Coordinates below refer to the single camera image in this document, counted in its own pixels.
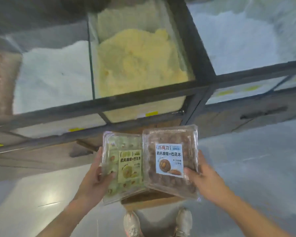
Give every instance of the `shoe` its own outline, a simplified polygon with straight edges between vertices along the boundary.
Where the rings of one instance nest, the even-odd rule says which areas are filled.
[[[180,208],[176,217],[175,237],[188,237],[192,229],[192,214],[186,208]]]
[[[138,216],[134,211],[124,215],[124,230],[128,237],[144,237],[140,229]]]

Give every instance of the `floor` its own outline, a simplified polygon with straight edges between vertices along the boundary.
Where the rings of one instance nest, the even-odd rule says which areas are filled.
[[[200,139],[199,148],[237,195],[296,236],[296,120]],[[73,198],[88,168],[1,181],[0,237],[37,235]],[[204,199],[138,211],[145,236],[170,236],[179,206],[192,212],[191,236],[243,236]],[[99,204],[72,236],[126,236],[124,214],[120,203]]]

